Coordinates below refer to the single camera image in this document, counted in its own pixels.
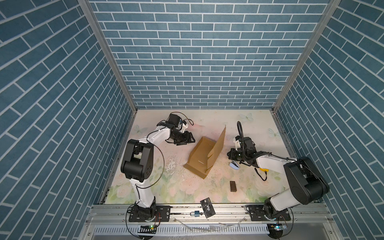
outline cardboard box flap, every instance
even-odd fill
[[[221,150],[223,150],[224,146],[224,140],[225,140],[225,130],[227,129],[227,126],[224,127],[224,130],[222,131],[220,137],[218,138],[216,144],[212,148],[212,150],[208,153],[208,161],[207,161],[207,168],[210,169],[216,159],[218,158],[219,154],[221,153]]]

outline vent grille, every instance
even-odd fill
[[[188,236],[188,235],[215,235],[215,234],[268,234],[267,224],[252,223],[240,224],[231,227],[223,227],[219,224],[188,224],[189,227],[199,228],[190,229],[181,224],[164,224],[157,228],[156,236]],[[140,225],[128,226],[129,230],[137,235]],[[126,226],[97,225],[94,235],[130,235]],[[151,233],[141,233],[140,235],[153,235]]]

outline brick wallpaper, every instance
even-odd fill
[[[328,0],[95,1],[138,108],[268,108]]]
[[[278,110],[345,239],[384,239],[384,1],[342,0]]]
[[[0,1],[0,239],[78,237],[130,115],[76,0]]]

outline black card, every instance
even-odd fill
[[[204,199],[204,200],[201,200],[200,203],[201,203],[201,206],[203,207],[203,211],[205,213],[205,218],[212,217],[213,215],[216,214],[214,207],[212,206],[212,202],[209,199],[209,197]]]

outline floral tabletop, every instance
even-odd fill
[[[156,128],[156,124],[167,119],[171,110],[139,110],[128,139],[139,139]],[[183,146],[166,143],[158,147],[165,157],[165,170],[160,181],[151,187],[157,203],[199,203],[209,197],[214,203],[264,202],[265,199],[288,187],[287,179],[281,174],[269,171],[264,182],[253,167],[240,164],[235,170],[227,152],[234,147],[233,138],[238,135],[237,121],[242,123],[245,137],[250,137],[258,151],[270,151],[278,156],[288,152],[269,110],[181,110],[194,121],[187,131],[192,132],[196,143],[202,136],[217,140],[226,126],[224,147],[209,175],[202,179],[185,169],[189,153],[196,143]],[[120,164],[114,176],[106,204],[132,204],[136,197],[129,179],[120,171]],[[160,152],[154,150],[154,168],[149,180],[155,182],[163,168]],[[235,181],[237,192],[230,191],[229,181]]]

